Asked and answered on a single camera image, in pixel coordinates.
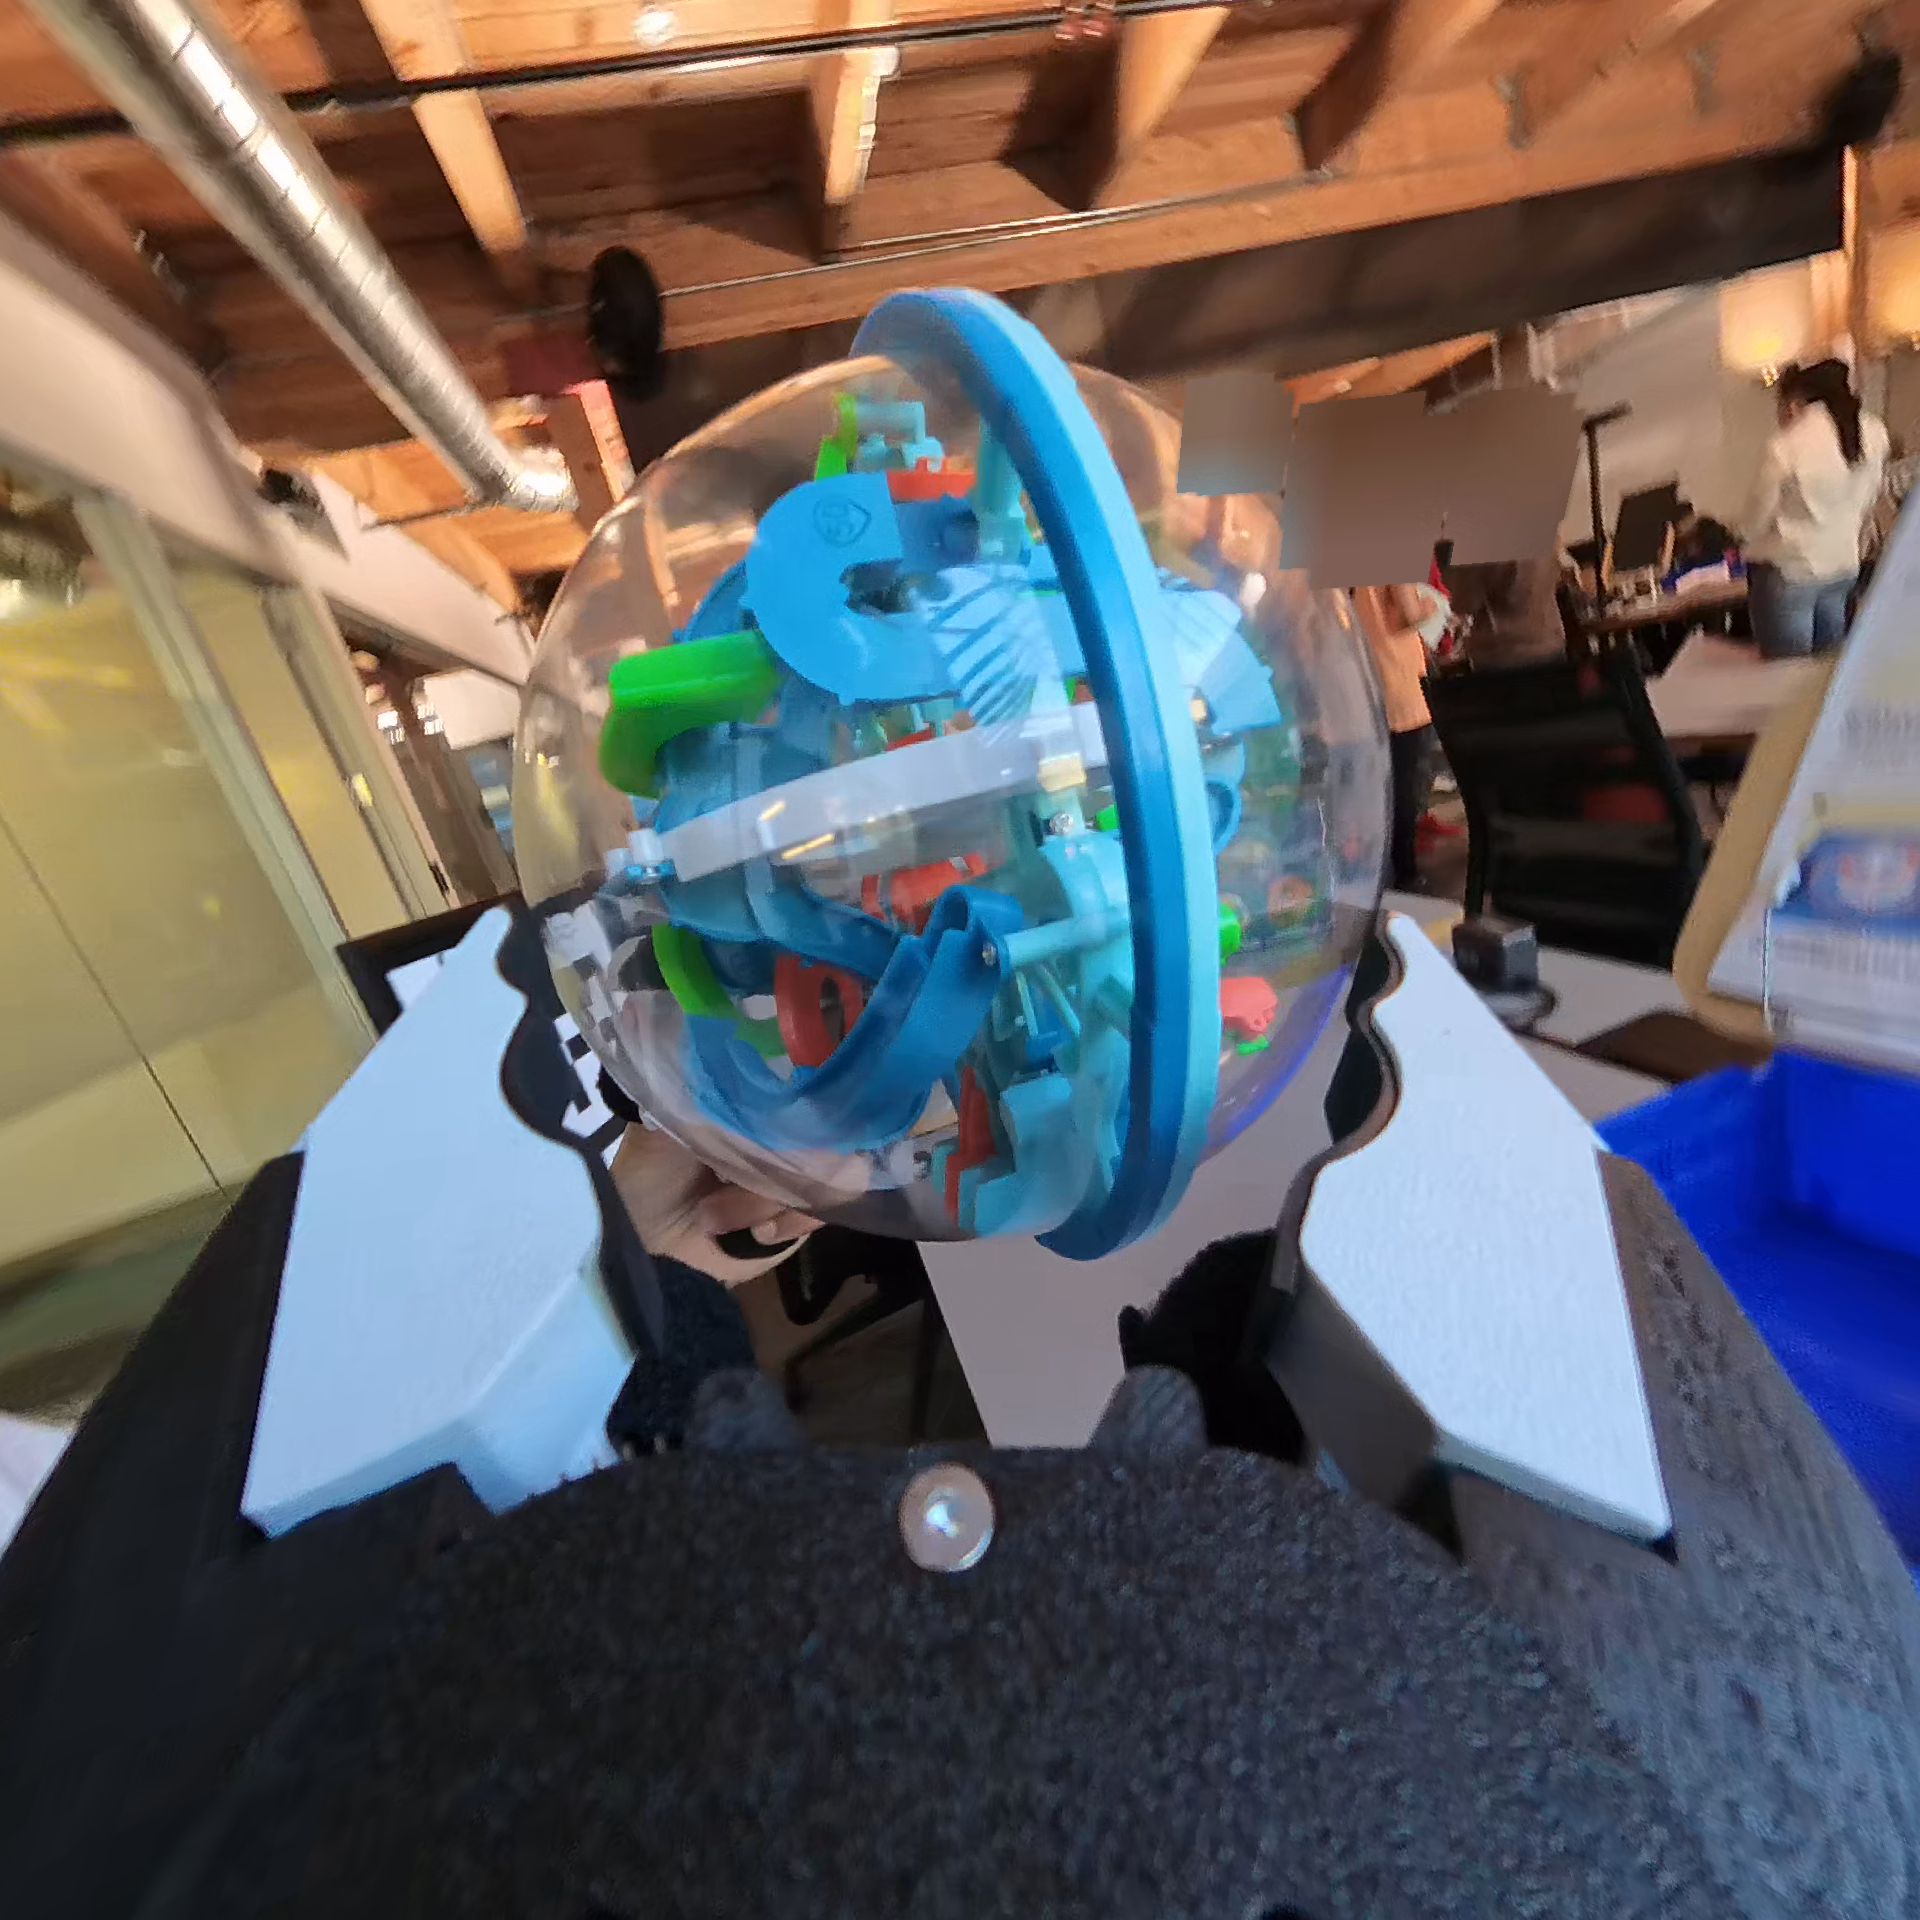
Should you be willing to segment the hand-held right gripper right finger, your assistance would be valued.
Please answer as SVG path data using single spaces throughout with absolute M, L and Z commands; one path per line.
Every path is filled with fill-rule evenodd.
M 1666 1542 L 1596 1131 L 1400 911 L 1360 951 L 1325 1124 L 1266 1348 L 1315 1462 L 1381 1508 L 1470 1476 Z

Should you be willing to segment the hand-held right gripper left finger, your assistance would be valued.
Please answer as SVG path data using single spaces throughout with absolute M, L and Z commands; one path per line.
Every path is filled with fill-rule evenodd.
M 492 906 L 307 1127 L 240 1493 L 263 1534 L 431 1469 L 508 1511 L 616 1462 L 663 1304 L 582 1045 Z

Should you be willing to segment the clear plastic maze ball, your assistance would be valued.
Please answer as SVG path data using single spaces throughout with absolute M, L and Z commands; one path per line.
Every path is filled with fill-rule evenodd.
M 518 889 L 639 1121 L 912 1240 L 1154 1233 L 1285 1091 L 1383 886 L 1347 597 L 978 290 L 686 439 L 517 732 Z

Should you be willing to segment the person's left hand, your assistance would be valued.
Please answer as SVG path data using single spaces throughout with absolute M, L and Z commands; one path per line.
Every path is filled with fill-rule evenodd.
M 643 1124 L 622 1131 L 611 1186 L 646 1255 L 724 1286 L 772 1274 L 821 1230 L 817 1219 L 731 1186 L 678 1141 Z

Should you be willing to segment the blue plastic bin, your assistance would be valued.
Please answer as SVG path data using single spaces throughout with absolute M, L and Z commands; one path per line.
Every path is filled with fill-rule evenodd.
M 1917 1079 L 1779 1050 L 1600 1121 L 1917 1567 Z

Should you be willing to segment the black framed marker sign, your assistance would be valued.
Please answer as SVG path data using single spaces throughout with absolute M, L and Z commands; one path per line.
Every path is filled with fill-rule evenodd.
M 429 988 L 445 955 L 449 955 L 492 908 L 518 915 L 523 899 L 505 890 L 499 899 L 455 906 L 431 919 L 361 935 L 360 939 L 344 939 L 337 946 L 341 970 L 360 997 L 375 1034 L 385 1034 L 402 1018 L 402 1013 Z

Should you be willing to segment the printed instruction sheet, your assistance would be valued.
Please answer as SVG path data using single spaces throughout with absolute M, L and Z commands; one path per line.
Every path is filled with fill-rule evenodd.
M 1917 495 L 1846 648 L 1754 745 L 1675 987 L 1736 1043 L 1917 1079 Z

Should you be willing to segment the black round ceiling fixture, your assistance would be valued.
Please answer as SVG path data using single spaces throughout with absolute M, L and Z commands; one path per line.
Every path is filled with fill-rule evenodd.
M 646 259 L 626 246 L 595 255 L 584 297 L 584 339 L 616 402 L 651 402 L 663 390 L 663 295 Z

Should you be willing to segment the silver spiral air duct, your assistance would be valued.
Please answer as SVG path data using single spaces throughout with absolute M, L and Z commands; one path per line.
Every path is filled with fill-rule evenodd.
M 562 457 L 496 439 L 486 402 L 280 96 L 189 4 L 28 4 L 189 194 L 429 445 L 467 501 L 573 513 Z

